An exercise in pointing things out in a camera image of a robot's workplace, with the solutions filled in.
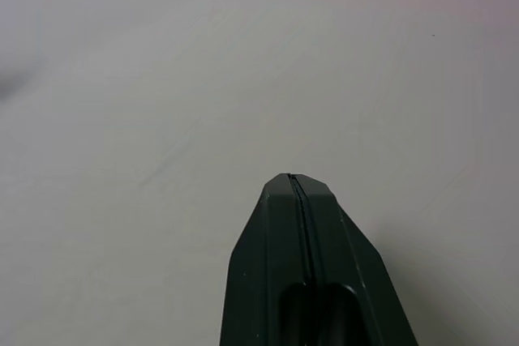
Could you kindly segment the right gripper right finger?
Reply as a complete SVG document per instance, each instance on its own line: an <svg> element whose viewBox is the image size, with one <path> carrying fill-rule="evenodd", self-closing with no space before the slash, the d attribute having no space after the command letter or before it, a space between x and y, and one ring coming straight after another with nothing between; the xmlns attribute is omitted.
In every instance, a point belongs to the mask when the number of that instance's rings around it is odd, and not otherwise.
<svg viewBox="0 0 519 346"><path fill-rule="evenodd" d="M293 174L309 282L307 346L418 346L384 262L323 183Z"/></svg>

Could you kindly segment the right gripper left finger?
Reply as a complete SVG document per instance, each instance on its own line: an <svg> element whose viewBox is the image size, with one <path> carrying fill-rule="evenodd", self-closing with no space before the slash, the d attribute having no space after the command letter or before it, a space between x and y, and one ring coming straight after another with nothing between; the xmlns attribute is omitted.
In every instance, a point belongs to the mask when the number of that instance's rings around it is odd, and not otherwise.
<svg viewBox="0 0 519 346"><path fill-rule="evenodd" d="M321 183L268 181L230 255L220 346L320 346L310 201Z"/></svg>

